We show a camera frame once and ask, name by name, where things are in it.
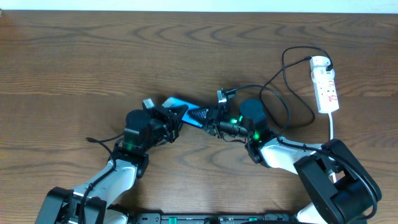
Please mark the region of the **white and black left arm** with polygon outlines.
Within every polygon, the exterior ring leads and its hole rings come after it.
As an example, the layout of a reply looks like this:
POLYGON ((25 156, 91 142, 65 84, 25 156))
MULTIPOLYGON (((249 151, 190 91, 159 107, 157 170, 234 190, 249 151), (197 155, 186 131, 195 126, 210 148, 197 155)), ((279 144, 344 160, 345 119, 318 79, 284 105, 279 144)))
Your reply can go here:
POLYGON ((127 223, 123 212, 110 205, 142 178, 149 163, 147 150, 174 142, 182 127, 186 105, 165 108, 144 103, 126 116, 124 132, 106 147, 109 160, 99 173, 74 189, 54 187, 46 195, 37 223, 104 223, 107 219, 127 223))

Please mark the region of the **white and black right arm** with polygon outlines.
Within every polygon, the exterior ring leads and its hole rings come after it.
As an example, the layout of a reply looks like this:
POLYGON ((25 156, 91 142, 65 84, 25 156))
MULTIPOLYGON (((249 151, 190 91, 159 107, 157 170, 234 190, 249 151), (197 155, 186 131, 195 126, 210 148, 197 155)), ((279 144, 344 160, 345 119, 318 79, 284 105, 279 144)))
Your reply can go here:
POLYGON ((270 129, 259 100, 241 103, 237 116, 226 101, 187 114, 210 135, 245 138, 254 163, 298 175, 311 200, 296 214, 299 222, 365 222, 375 215, 381 190, 342 141, 289 141, 270 129))

